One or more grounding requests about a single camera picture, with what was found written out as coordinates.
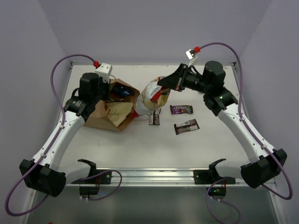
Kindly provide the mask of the brown paper bag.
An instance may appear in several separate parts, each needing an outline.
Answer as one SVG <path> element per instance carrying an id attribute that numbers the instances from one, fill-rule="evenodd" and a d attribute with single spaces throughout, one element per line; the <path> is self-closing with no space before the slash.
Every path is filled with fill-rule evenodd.
<path id="1" fill-rule="evenodd" d="M 114 86 L 124 86 L 134 91 L 133 96 L 127 96 L 125 98 L 120 97 L 112 92 L 112 88 Z M 111 120 L 106 115 L 105 111 L 105 104 L 110 102 L 131 102 L 134 103 L 136 98 L 140 95 L 140 92 L 135 89 L 133 86 L 129 85 L 128 83 L 120 80 L 120 79 L 112 79 L 110 85 L 110 94 L 109 100 L 101 100 L 95 106 L 95 111 L 90 115 L 84 126 L 86 127 L 93 127 L 98 129 L 110 130 L 110 131 L 117 131 L 121 132 L 125 130 L 134 119 L 130 117 L 130 114 L 126 117 L 126 119 L 116 127 Z"/>

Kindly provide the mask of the purple M&M's packet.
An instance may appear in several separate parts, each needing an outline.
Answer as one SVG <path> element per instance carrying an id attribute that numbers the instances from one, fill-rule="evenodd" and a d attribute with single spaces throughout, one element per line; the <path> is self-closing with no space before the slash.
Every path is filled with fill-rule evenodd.
<path id="1" fill-rule="evenodd" d="M 192 105 L 170 105 L 172 115 L 176 114 L 193 114 Z"/>

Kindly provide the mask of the red snack packet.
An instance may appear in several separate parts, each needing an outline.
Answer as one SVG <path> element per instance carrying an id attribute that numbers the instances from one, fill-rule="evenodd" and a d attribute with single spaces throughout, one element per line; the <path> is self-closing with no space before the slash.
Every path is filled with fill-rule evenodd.
<path id="1" fill-rule="evenodd" d="M 163 78 L 157 77 L 149 82 L 136 98 L 130 114 L 132 119 L 154 112 L 166 104 L 171 90 L 158 85 Z"/>

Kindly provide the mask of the brown M&M's packet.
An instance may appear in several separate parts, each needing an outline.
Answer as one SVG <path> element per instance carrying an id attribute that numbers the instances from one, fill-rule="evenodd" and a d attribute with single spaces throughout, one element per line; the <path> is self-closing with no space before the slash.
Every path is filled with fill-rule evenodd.
<path id="1" fill-rule="evenodd" d="M 179 135 L 181 133 L 199 130 L 200 127 L 199 127 L 196 119 L 192 119 L 192 120 L 188 120 L 182 124 L 174 124 L 174 129 L 175 129 L 176 135 Z"/>
<path id="2" fill-rule="evenodd" d="M 149 125 L 152 125 L 152 126 L 160 125 L 160 118 L 159 118 L 160 112 L 161 112 L 161 108 L 159 108 L 149 114 Z"/>

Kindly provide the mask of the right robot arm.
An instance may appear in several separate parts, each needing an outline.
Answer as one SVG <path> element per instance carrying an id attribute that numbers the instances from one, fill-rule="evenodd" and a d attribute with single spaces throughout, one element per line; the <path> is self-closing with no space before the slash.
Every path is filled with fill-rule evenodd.
<path id="1" fill-rule="evenodd" d="M 230 129 L 245 151 L 248 161 L 243 165 L 225 163 L 223 159 L 210 164 L 209 180 L 219 183 L 224 177 L 242 178 L 255 189 L 280 174 L 287 154 L 266 141 L 238 109 L 237 99 L 224 86 L 225 75 L 217 61 L 207 62 L 202 74 L 182 63 L 174 73 L 159 80 L 158 85 L 175 91 L 188 88 L 203 93 L 206 107 Z"/>

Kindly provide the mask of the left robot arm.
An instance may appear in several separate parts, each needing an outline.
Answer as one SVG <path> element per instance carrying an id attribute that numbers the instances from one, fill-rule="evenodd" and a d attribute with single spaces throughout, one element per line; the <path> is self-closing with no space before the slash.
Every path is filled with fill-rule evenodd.
<path id="1" fill-rule="evenodd" d="M 65 185 L 83 179 L 92 183 L 97 178 L 96 164 L 79 159 L 72 166 L 60 167 L 62 157 L 78 130 L 95 111 L 96 104 L 106 100 L 110 92 L 110 75 L 103 72 L 84 73 L 77 93 L 67 100 L 63 116 L 42 149 L 31 160 L 23 160 L 19 169 L 27 187 L 52 197 Z"/>

